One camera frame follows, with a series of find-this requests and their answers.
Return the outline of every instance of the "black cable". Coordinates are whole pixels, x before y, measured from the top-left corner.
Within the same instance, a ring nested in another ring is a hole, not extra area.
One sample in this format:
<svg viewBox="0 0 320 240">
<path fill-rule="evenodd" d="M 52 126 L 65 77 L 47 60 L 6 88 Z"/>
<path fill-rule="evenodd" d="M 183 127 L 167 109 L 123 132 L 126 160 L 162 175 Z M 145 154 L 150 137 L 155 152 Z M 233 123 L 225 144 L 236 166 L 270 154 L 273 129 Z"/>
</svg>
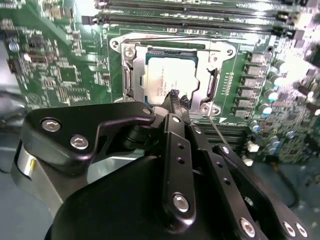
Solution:
<svg viewBox="0 0 320 240">
<path fill-rule="evenodd" d="M 270 163 L 273 166 L 273 170 L 279 175 L 282 182 L 286 185 L 286 187 L 290 190 L 293 195 L 293 203 L 287 205 L 290 209 L 296 209 L 299 206 L 300 196 L 297 192 L 295 186 L 290 182 L 290 180 L 286 177 L 286 175 L 278 168 L 278 165 L 275 162 Z"/>
</svg>

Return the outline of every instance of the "black metal bracket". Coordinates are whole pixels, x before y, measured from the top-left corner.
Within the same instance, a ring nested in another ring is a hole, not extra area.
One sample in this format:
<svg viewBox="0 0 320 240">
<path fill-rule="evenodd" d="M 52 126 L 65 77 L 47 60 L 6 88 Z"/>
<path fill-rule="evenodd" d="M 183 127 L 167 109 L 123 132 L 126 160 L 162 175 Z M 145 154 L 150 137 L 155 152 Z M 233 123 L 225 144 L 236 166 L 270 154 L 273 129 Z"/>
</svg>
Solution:
<svg viewBox="0 0 320 240">
<path fill-rule="evenodd" d="M 106 150 L 117 153 L 124 150 L 118 148 L 119 144 L 112 147 L 111 144 L 125 127 L 151 125 L 155 119 L 152 109 L 142 102 L 37 109 L 25 117 L 20 138 L 34 157 L 65 174 L 78 175 L 86 171 L 94 158 L 107 158 L 111 153 Z M 46 120 L 56 121 L 59 130 L 45 130 L 42 123 Z M 74 136 L 84 137 L 88 146 L 85 149 L 72 146 Z"/>
</svg>

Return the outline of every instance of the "capacitor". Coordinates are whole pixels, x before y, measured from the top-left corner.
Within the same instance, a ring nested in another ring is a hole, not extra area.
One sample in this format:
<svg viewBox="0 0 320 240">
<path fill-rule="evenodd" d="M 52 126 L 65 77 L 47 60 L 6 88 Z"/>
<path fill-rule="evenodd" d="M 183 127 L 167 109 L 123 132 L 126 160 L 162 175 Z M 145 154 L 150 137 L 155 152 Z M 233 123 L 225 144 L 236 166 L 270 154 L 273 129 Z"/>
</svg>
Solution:
<svg viewBox="0 0 320 240">
<path fill-rule="evenodd" d="M 260 130 L 260 126 L 256 120 L 250 123 L 250 128 L 253 132 L 258 132 Z"/>
<path fill-rule="evenodd" d="M 299 86 L 298 91 L 305 95 L 308 99 L 311 99 L 314 96 L 314 92 L 309 90 L 305 86 Z"/>
<path fill-rule="evenodd" d="M 10 51 L 13 52 L 13 53 L 17 53 L 20 50 L 19 44 L 17 42 L 14 42 L 14 41 L 9 42 L 8 47 L 9 47 Z"/>
<path fill-rule="evenodd" d="M 266 146 L 266 149 L 268 150 L 268 153 L 269 153 L 270 155 L 275 154 L 276 151 L 277 151 L 277 149 L 276 149 L 275 147 L 273 147 L 272 144 L 268 144 L 268 145 Z"/>
<path fill-rule="evenodd" d="M 273 89 L 268 89 L 264 92 L 265 97 L 270 101 L 274 102 L 278 99 L 278 93 L 274 91 Z"/>
<path fill-rule="evenodd" d="M 318 106 L 312 102 L 308 102 L 306 104 L 306 108 L 309 109 L 312 113 L 314 113 L 315 116 L 320 115 L 320 106 Z"/>
<path fill-rule="evenodd" d="M 273 148 L 277 148 L 280 146 L 281 142 L 277 136 L 272 136 L 269 138 L 269 143 Z"/>
<path fill-rule="evenodd" d="M 279 75 L 272 75 L 269 79 L 270 82 L 273 83 L 274 86 L 276 87 L 281 87 L 281 86 L 284 86 L 288 83 L 288 81 L 282 77 L 282 76 L 279 76 Z"/>
<path fill-rule="evenodd" d="M 274 67 L 279 70 L 280 74 L 285 74 L 289 72 L 290 69 L 290 65 L 283 60 L 276 61 Z"/>
<path fill-rule="evenodd" d="M 259 110 L 262 111 L 264 116 L 269 116 L 272 113 L 272 108 L 266 103 L 260 105 Z"/>
</svg>

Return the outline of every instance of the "label on processor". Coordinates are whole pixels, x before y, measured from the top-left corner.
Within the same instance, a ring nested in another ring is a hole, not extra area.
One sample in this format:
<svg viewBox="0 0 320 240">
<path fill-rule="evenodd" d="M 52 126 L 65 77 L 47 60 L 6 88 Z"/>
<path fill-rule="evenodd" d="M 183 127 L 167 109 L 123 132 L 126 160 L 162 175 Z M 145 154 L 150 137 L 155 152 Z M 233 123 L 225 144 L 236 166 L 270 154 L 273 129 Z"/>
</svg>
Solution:
<svg viewBox="0 0 320 240">
<path fill-rule="evenodd" d="M 162 104 L 172 89 L 180 91 L 179 97 L 187 95 L 190 99 L 192 92 L 198 87 L 195 72 L 196 63 L 189 59 L 150 58 L 143 79 L 148 103 Z"/>
</svg>

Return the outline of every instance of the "silver screw head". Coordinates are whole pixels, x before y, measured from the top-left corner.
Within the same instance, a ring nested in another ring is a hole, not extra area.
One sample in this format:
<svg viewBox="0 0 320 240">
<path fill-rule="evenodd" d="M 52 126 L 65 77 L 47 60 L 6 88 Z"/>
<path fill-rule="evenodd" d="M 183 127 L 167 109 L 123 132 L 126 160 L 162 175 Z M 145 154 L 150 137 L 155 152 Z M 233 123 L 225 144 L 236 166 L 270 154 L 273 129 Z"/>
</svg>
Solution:
<svg viewBox="0 0 320 240">
<path fill-rule="evenodd" d="M 173 121 L 175 121 L 176 123 L 180 123 L 180 119 L 177 118 L 176 116 L 173 116 L 172 119 L 173 119 Z"/>
<path fill-rule="evenodd" d="M 203 113 L 203 114 L 207 114 L 209 112 L 209 109 L 210 109 L 210 106 L 206 103 L 202 104 L 200 106 L 200 111 Z"/>
<path fill-rule="evenodd" d="M 287 223 L 286 221 L 283 222 L 283 225 L 286 229 L 286 231 L 290 234 L 290 236 L 295 237 L 296 236 L 296 232 L 295 230 L 292 228 L 292 226 L 290 226 L 289 223 Z"/>
<path fill-rule="evenodd" d="M 185 213 L 189 210 L 189 203 L 181 194 L 175 194 L 173 196 L 173 204 L 180 212 Z"/>
<path fill-rule="evenodd" d="M 296 222 L 295 226 L 299 230 L 299 232 L 301 233 L 302 236 L 304 236 L 305 238 L 308 237 L 307 231 L 299 223 Z"/>
<path fill-rule="evenodd" d="M 133 59 L 136 55 L 136 50 L 135 49 L 132 49 L 131 47 L 126 47 L 124 49 L 124 56 L 127 58 L 127 59 Z"/>
<path fill-rule="evenodd" d="M 81 135 L 74 135 L 70 139 L 70 144 L 72 147 L 74 147 L 75 149 L 79 149 L 79 150 L 84 150 L 89 146 L 88 140 L 84 136 L 81 136 Z"/>
<path fill-rule="evenodd" d="M 223 146 L 223 147 L 222 147 L 222 150 L 223 150 L 226 154 L 229 154 L 229 153 L 230 153 L 229 149 L 228 149 L 226 146 Z"/>
<path fill-rule="evenodd" d="M 53 119 L 44 120 L 41 123 L 41 125 L 44 130 L 46 130 L 48 132 L 52 132 L 52 133 L 59 131 L 61 128 L 60 123 L 58 123 L 56 120 L 53 120 Z"/>
<path fill-rule="evenodd" d="M 151 114 L 151 111 L 150 111 L 148 108 L 142 108 L 142 111 L 143 111 L 145 114 Z"/>
<path fill-rule="evenodd" d="M 247 219 L 242 217 L 240 219 L 240 224 L 241 224 L 242 229 L 245 231 L 245 233 L 249 237 L 253 238 L 256 235 L 256 231 L 255 231 L 254 226 L 252 226 L 252 224 Z"/>
<path fill-rule="evenodd" d="M 196 133 L 201 134 L 201 130 L 200 130 L 200 128 L 195 127 L 195 128 L 194 128 L 194 130 L 195 130 L 195 132 L 196 132 Z"/>
</svg>

